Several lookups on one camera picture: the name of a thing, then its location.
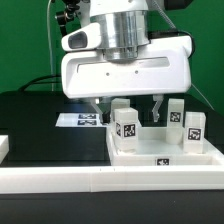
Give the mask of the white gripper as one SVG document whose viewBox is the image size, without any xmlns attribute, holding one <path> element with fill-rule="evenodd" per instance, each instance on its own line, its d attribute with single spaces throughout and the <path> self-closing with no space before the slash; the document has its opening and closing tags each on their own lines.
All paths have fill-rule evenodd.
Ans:
<svg viewBox="0 0 224 224">
<path fill-rule="evenodd" d="M 109 62 L 99 51 L 69 53 L 61 64 L 63 92 L 69 98 L 91 98 L 102 124 L 110 122 L 107 97 L 155 94 L 152 114 L 158 121 L 163 94 L 183 93 L 191 86 L 191 51 L 191 38 L 177 36 L 139 47 L 135 60 Z"/>
</svg>

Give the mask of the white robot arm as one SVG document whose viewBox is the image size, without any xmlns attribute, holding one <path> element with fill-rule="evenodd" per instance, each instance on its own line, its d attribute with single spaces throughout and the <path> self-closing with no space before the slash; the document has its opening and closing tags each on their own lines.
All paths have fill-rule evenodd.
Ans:
<svg viewBox="0 0 224 224">
<path fill-rule="evenodd" d="M 62 88 L 69 98 L 152 95 L 152 113 L 168 93 L 191 86 L 189 58 L 194 43 L 170 29 L 160 38 L 147 32 L 147 13 L 163 12 L 161 0 L 81 0 L 76 11 L 81 28 L 65 35 Z"/>
</svg>

